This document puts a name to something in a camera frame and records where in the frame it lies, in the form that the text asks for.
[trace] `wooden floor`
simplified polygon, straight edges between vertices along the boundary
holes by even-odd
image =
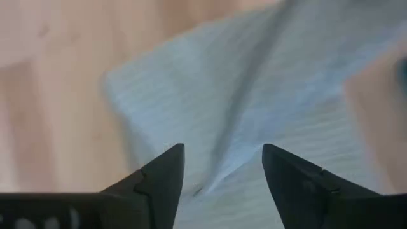
[[[272,2],[0,1],[0,191],[98,191],[127,175],[104,73],[204,21]],[[400,47],[346,90],[383,180],[407,191],[407,123],[388,77],[407,54]]]

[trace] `black plastic object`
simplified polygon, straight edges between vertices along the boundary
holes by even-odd
[[[407,228],[407,195],[379,195],[272,144],[268,187],[286,229]]]
[[[176,144],[100,193],[0,194],[0,228],[172,228],[183,177],[184,146]]]

